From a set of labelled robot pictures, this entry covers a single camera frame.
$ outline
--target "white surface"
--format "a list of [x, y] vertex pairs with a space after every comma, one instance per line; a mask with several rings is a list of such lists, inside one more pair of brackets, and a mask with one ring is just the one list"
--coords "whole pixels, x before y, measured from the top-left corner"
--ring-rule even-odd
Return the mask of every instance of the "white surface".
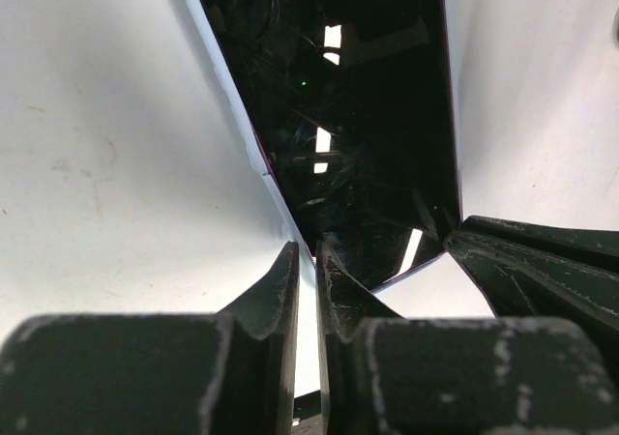
[[184, 0], [0, 0], [1, 336], [218, 310], [290, 239], [194, 27]]
[[464, 215], [619, 230], [619, 0], [446, 6]]
[[494, 317], [486, 299], [449, 254], [376, 297], [407, 318]]

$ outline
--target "scratch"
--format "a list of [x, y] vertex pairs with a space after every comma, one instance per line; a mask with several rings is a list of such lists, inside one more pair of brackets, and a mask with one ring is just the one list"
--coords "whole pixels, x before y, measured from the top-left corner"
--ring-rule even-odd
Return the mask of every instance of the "scratch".
[[74, 321], [74, 316], [38, 316], [26, 321], [23, 326], [20, 328], [20, 335], [17, 338], [17, 342], [25, 343], [30, 339], [32, 334], [34, 334], [38, 329], [50, 326], [52, 324], [66, 324], [68, 322]]
[[97, 181], [93, 181], [93, 198], [95, 200], [95, 210], [97, 211], [97, 214], [101, 216], [103, 205], [99, 196], [99, 185], [97, 184]]
[[114, 146], [111, 140], [107, 140], [107, 143], [112, 149], [112, 159], [109, 162], [109, 165], [113, 166], [116, 163], [116, 161], [118, 161], [118, 152], [116, 151], [116, 147]]
[[57, 159], [56, 162], [51, 166], [52, 171], [60, 171], [67, 173], [71, 171], [71, 167], [69, 166], [69, 162], [66, 159]]
[[608, 191], [610, 190], [612, 183], [615, 182], [615, 178], [617, 177], [617, 174], [619, 174], [619, 164], [617, 164], [617, 168], [615, 169], [615, 172], [612, 174], [612, 177], [610, 178], [610, 182], [608, 183], [608, 187], [606, 187], [606, 190], [604, 191], [604, 196], [602, 197], [602, 199], [606, 198], [606, 196], [608, 195]]
[[114, 292], [110, 292], [109, 290], [103, 290], [103, 292], [106, 293], [107, 295], [111, 295], [112, 297], [123, 298], [121, 295], [118, 295], [117, 293], [114, 293]]

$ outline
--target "gray smudge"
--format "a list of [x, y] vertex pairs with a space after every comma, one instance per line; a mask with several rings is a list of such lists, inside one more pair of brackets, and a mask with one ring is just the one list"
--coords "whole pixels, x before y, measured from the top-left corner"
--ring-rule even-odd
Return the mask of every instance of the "gray smudge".
[[15, 363], [14, 362], [7, 362], [6, 364], [4, 364], [2, 366], [2, 373], [5, 375], [11, 375], [13, 373], [15, 373]]
[[230, 350], [230, 340], [234, 325], [231, 320], [223, 319], [216, 322], [216, 327], [220, 333], [221, 342], [219, 343], [219, 350], [215, 361], [215, 369], [213, 371], [214, 377], [206, 388], [206, 392], [200, 398], [197, 407], [197, 413], [200, 416], [201, 435], [208, 435], [211, 431], [211, 413], [220, 395], [221, 383], [223, 381], [225, 363]]
[[417, 326], [429, 325], [437, 329], [468, 329], [470, 331], [489, 331], [497, 328], [506, 328], [513, 332], [523, 334], [537, 334], [548, 332], [549, 334], [564, 334], [572, 338], [582, 338], [580, 328], [564, 319], [518, 317], [502, 319], [437, 319], [428, 321], [416, 321]]
[[505, 385], [505, 378], [512, 370], [512, 353], [510, 352], [510, 338], [514, 336], [514, 331], [506, 329], [499, 335], [499, 339], [494, 345], [494, 356], [498, 364], [494, 367], [494, 375], [500, 385]]
[[606, 404], [612, 403], [612, 399], [613, 399], [610, 391], [605, 390], [605, 389], [598, 390], [598, 398], [600, 399], [602, 403], [606, 403]]
[[441, 393], [439, 398], [446, 404], [455, 403], [457, 401], [457, 396], [453, 393]]
[[588, 387], [590, 385], [598, 385], [600, 383], [600, 377], [594, 374], [579, 375], [577, 381], [582, 387]]
[[376, 354], [374, 352], [374, 338], [376, 337], [376, 329], [381, 326], [384, 326], [387, 323], [395, 322], [392, 321], [372, 321], [369, 324], [367, 335], [366, 335], [366, 352], [368, 353], [368, 367], [371, 375], [371, 393], [372, 393], [372, 403], [374, 405], [374, 410], [376, 411], [376, 416], [378, 418], [378, 429], [380, 433], [384, 433], [385, 435], [396, 435], [398, 432], [393, 430], [389, 424], [387, 423], [386, 415], [387, 411], [385, 408], [385, 400], [383, 399], [383, 392], [380, 389], [380, 376], [378, 369], [378, 361], [376, 359]]
[[531, 401], [532, 395], [533, 390], [531, 390], [529, 386], [518, 385], [516, 415], [522, 422], [529, 421], [529, 414], [531, 412], [531, 407], [533, 406], [533, 402]]
[[32, 318], [23, 325], [23, 331], [19, 335], [17, 342], [24, 343], [28, 341], [32, 334], [41, 327], [49, 326], [56, 322], [72, 322], [74, 320], [73, 316], [41, 316]]
[[598, 428], [596, 430], [591, 430], [589, 432], [590, 435], [617, 435], [619, 433], [619, 425], [615, 424], [611, 427], [606, 428]]
[[19, 419], [15, 422], [15, 429], [18, 432], [23, 432], [28, 427], [28, 418], [25, 416], [20, 416]]

